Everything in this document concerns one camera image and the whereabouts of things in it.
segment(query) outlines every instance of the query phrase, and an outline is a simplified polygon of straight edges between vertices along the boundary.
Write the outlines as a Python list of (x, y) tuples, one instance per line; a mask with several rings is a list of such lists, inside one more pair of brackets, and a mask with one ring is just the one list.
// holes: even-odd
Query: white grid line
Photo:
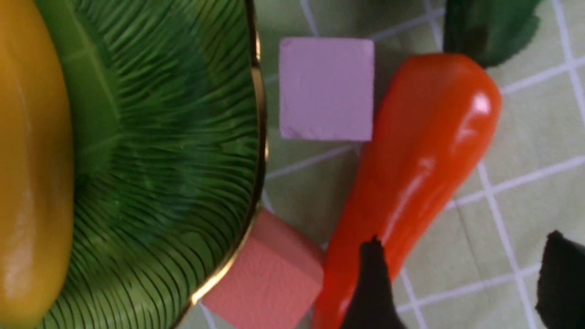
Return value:
[(270, 203), (270, 199), (268, 199), (268, 193), (266, 193), (266, 190), (262, 191), (262, 203), (266, 210), (274, 214), (274, 208), (272, 207), (272, 203)]
[(311, 12), (311, 5), (309, 4), (309, 0), (301, 0), (301, 8), (303, 13), (305, 14), (307, 22), (309, 23), (311, 33), (313, 33), (313, 36), (319, 36), (319, 31), (317, 30), (317, 24), (315, 23), (313, 13)]
[(400, 271), (400, 277), (402, 278), (402, 282), (404, 283), (404, 287), (406, 288), (406, 294), (408, 295), (408, 299), (410, 299), (410, 305), (412, 310), (414, 311), (414, 316), (417, 318), (418, 327), (420, 329), (428, 329), (426, 326), (425, 318), (422, 316), (421, 307), (418, 303), (417, 297), (414, 295), (414, 289), (412, 288), (412, 283), (406, 274), (406, 269), (402, 269)]
[[(520, 271), (520, 275), (522, 277), (531, 276), (537, 274), (541, 269), (541, 264), (538, 263), (536, 265), (530, 266)], [(430, 296), (426, 296), (418, 300), (419, 307), (425, 307), (428, 305), (440, 303), (445, 300), (454, 299), (462, 296), (466, 296), (468, 294), (480, 292), (490, 287), (501, 286), (506, 283), (512, 283), (515, 280), (515, 276), (513, 273), (494, 277), (492, 279), (487, 279), (484, 281), (472, 283), (470, 285), (460, 286), (453, 290), (449, 290), (447, 292), (432, 294)], [(405, 313), (413, 310), (412, 304), (405, 304), (397, 307), (398, 313)]]
[(312, 165), (316, 165), (319, 162), (323, 162), (325, 160), (331, 159), (332, 157), (337, 157), (337, 156), (342, 155), (342, 154), (349, 152), (351, 150), (353, 150), (353, 145), (345, 145), (345, 146), (341, 146), (339, 148), (330, 150), (328, 152), (321, 153), (320, 155), (310, 157), (307, 160), (297, 162), (297, 163), (293, 164), (292, 166), (288, 166), (288, 167), (285, 167), (283, 169), (275, 170), (271, 173), (268, 173), (266, 175), (266, 180), (275, 179), (277, 177), (281, 177), (281, 176), (285, 176), (285, 175), (290, 174), (290, 173), (297, 172), (301, 169), (304, 169), (306, 167), (310, 167)]
[(559, 65), (559, 66), (550, 68), (548, 70), (545, 70), (543, 72), (540, 72), (534, 76), (522, 79), (520, 81), (514, 82), (514, 83), (509, 84), (505, 87), (502, 87), (502, 88), (500, 88), (500, 92), (502, 93), (502, 95), (510, 95), (510, 94), (513, 94), (513, 93), (520, 91), (524, 88), (528, 88), (528, 87), (533, 86), (535, 84), (545, 82), (546, 80), (554, 78), (558, 75), (561, 75), (561, 74), (567, 72), (568, 70), (569, 70), (569, 68), (566, 64)]
[(490, 179), (487, 174), (486, 165), (483, 161), (480, 162), (480, 164), (477, 167), (477, 170), (479, 172), (481, 185), (483, 185), (483, 190), (486, 193), (487, 202), (490, 205), (491, 214), (494, 217), (495, 225), (498, 229), (498, 233), (500, 235), (500, 239), (502, 240), (502, 244), (504, 245), (506, 256), (508, 257), (510, 266), (512, 267), (512, 271), (514, 272), (514, 278), (516, 280), (516, 284), (518, 285), (518, 291), (520, 292), (520, 299), (522, 300), (522, 305), (524, 306), (524, 311), (526, 312), (528, 327), (530, 329), (536, 329), (534, 313), (532, 312), (532, 306), (530, 299), (528, 298), (526, 285), (524, 284), (524, 280), (520, 275), (520, 268), (518, 266), (518, 262), (516, 261), (516, 256), (514, 255), (514, 249), (512, 248), (512, 244), (510, 243), (510, 237), (508, 236), (504, 220), (502, 219), (502, 213), (500, 212), (498, 202), (495, 200), (495, 195), (490, 184)]
[(509, 181), (505, 181), (501, 184), (494, 186), (494, 194), (498, 194), (503, 191), (507, 191), (510, 189), (514, 189), (516, 187), (522, 186), (524, 184), (532, 183), (537, 180), (542, 180), (548, 176), (553, 176), (555, 174), (565, 172), (569, 169), (573, 169), (585, 164), (585, 156), (578, 156), (574, 157), (568, 161), (554, 164), (550, 167), (546, 167), (530, 174), (526, 174), (524, 176), (516, 177)]
[(579, 74), (577, 73), (577, 67), (573, 58), (573, 51), (571, 50), (571, 38), (569, 36), (569, 30), (563, 12), (563, 5), (559, 0), (552, 0), (552, 3), (555, 7), (556, 21), (559, 25), (560, 39), (563, 45), (571, 83), (573, 84), (573, 91), (575, 92), (575, 98), (577, 99), (579, 110), (581, 111), (583, 125), (585, 125), (585, 95), (583, 95), (583, 85), (581, 84), (581, 79), (579, 79)]
[(387, 30), (374, 33), (373, 35), (368, 37), (368, 39), (371, 39), (372, 41), (377, 42), (377, 41), (380, 41), (382, 39), (386, 39), (388, 37), (393, 37), (399, 33), (402, 33), (402, 32), (411, 30), (417, 26), (421, 26), (423, 24), (426, 24), (431, 19), (441, 17), (444, 14), (445, 14), (445, 9), (443, 9), (443, 8), (435, 9), (432, 11), (432, 13), (428, 13), (428, 14), (413, 18), (413, 19), (408, 20), (404, 23), (393, 26)]
[(429, 19), (429, 23), (431, 24), (431, 30), (433, 31), (433, 37), (435, 38), (435, 44), (437, 46), (437, 50), (441, 51), (443, 48), (443, 33), (439, 28), (439, 23), (435, 19), (433, 4), (431, 0), (423, 0), (425, 5), (426, 15)]
[(203, 316), (205, 317), (205, 321), (207, 321), (209, 329), (218, 329), (217, 325), (215, 324), (214, 317), (211, 315), (209, 309), (203, 305), (203, 303), (200, 303), (199, 305), (201, 306), (201, 311), (203, 312)]

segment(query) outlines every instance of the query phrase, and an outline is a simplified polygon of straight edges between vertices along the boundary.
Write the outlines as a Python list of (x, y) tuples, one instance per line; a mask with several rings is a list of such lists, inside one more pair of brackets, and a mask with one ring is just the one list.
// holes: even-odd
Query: green tablecloth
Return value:
[[(322, 244), (351, 188), (359, 146), (280, 138), (280, 39), (374, 39), (379, 101), (402, 59), (437, 51), (444, 1), (257, 0), (256, 6), (270, 115), (263, 201)], [(394, 283), (410, 329), (543, 328), (533, 309), (546, 234), (559, 229), (585, 241), (585, 2), (546, 0), (538, 14), (542, 27), (529, 49), (490, 71), (505, 105), (484, 162)], [(200, 307), (189, 317), (186, 328), (232, 328)]]

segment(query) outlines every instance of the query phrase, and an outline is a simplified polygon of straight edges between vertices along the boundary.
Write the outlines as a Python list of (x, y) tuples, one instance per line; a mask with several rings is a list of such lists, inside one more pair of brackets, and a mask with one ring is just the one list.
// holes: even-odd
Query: ribbed glass plate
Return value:
[(71, 263), (41, 328), (169, 328), (230, 264), (259, 198), (266, 132), (252, 6), (36, 2), (75, 141)]

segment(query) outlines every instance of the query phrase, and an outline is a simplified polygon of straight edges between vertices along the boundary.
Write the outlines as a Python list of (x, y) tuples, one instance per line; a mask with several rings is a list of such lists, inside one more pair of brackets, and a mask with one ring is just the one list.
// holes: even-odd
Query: foam block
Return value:
[(323, 252), (268, 211), (203, 303), (238, 329), (294, 329), (323, 279)]
[(283, 138), (371, 140), (371, 40), (286, 38), (280, 43), (279, 66)]

